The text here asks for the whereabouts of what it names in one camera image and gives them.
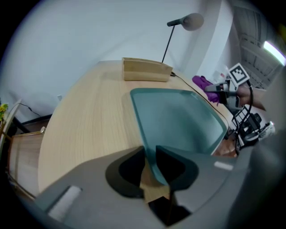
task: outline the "purple cloth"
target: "purple cloth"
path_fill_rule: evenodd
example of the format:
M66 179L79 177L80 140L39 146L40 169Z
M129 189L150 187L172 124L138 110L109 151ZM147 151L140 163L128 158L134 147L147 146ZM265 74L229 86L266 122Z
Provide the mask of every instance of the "purple cloth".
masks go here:
M207 81L204 76L194 76L193 82L201 88L203 91L205 91L205 87L209 85L213 85L211 82ZM211 102L217 102L217 106L219 105L219 94L216 92L205 92L207 95L207 98Z

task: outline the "black cable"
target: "black cable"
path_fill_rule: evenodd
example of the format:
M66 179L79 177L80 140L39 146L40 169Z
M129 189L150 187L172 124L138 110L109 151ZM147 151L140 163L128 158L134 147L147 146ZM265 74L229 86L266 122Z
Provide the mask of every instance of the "black cable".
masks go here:
M242 121L240 123L240 127L238 128L237 133L236 133L236 154L237 154L237 156L239 155L239 149L237 148L238 136L240 134L240 130L241 130L241 127L242 127L243 123L245 122L247 116L250 114L250 110L251 110L252 104L253 104L253 89L252 89L250 81L248 80L246 82L247 82L247 84L249 86L249 90L250 90L250 104L249 104L249 109L248 109L245 117L242 119Z
M189 87L191 87L193 90L195 90L201 97L203 97L195 88L193 88L191 85L189 85L183 78L181 78L181 77L179 77L181 80L183 80L184 82L185 82L185 84L187 84ZM204 100L206 100L210 105L211 105L211 103L210 103L210 101L208 101L205 97L203 97L203 99ZM229 123L228 123L228 121L227 121L227 119L226 119L226 117L224 117L224 119L226 120L226 122L227 122L227 124L228 124L228 127L227 127L227 129L229 128Z
M27 106L27 105L25 105L25 104L23 104L23 103L19 103L19 104L21 104L21 105L23 105L23 106L26 106L30 111L32 111L32 109L31 109L31 107L29 107L29 106Z

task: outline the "wooden organizer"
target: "wooden organizer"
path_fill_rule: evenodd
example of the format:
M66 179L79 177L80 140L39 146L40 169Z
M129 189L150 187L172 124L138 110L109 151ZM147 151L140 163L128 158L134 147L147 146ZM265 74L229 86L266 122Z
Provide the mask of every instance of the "wooden organizer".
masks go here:
M122 58L122 75L125 81L167 82L173 68L157 61Z

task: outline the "lamp head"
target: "lamp head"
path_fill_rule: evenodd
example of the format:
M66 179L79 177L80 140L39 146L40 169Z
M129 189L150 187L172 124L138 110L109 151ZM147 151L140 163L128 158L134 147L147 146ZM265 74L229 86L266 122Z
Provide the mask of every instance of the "lamp head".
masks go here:
M204 23L204 18L201 14L191 13L185 17L182 17L181 19L168 22L167 26L170 27L181 24L185 30L194 31L201 28L203 23Z

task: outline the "ceiling light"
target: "ceiling light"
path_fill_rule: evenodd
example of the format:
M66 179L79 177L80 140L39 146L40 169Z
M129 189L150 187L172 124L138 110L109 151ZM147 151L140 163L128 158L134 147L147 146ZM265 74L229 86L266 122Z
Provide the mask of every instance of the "ceiling light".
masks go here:
M263 48L265 48L268 52L270 52L277 60L279 60L283 66L286 65L286 58L283 56L281 52L278 51L273 45L271 45L268 41L264 42Z

